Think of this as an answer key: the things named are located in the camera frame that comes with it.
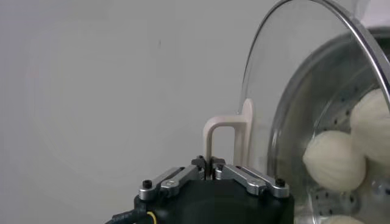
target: gray wall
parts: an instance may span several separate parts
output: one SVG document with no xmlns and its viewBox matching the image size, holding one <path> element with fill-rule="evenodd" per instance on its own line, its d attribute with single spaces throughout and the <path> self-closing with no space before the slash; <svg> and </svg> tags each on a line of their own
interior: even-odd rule
<svg viewBox="0 0 390 224">
<path fill-rule="evenodd" d="M 189 164 L 274 2 L 2 0 L 0 223 L 102 223 Z"/>
</svg>

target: white steamed bun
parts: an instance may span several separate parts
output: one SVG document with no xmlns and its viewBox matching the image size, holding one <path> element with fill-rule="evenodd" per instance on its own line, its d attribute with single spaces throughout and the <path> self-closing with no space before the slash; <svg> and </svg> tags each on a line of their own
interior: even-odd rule
<svg viewBox="0 0 390 224">
<path fill-rule="evenodd" d="M 390 166 L 390 113 L 380 89 L 369 92 L 356 104 L 350 124 L 353 148 Z"/>
<path fill-rule="evenodd" d="M 313 138 L 303 155 L 310 176 L 333 191 L 352 191 L 364 180 L 366 159 L 352 150 L 350 135 L 325 131 Z"/>
</svg>

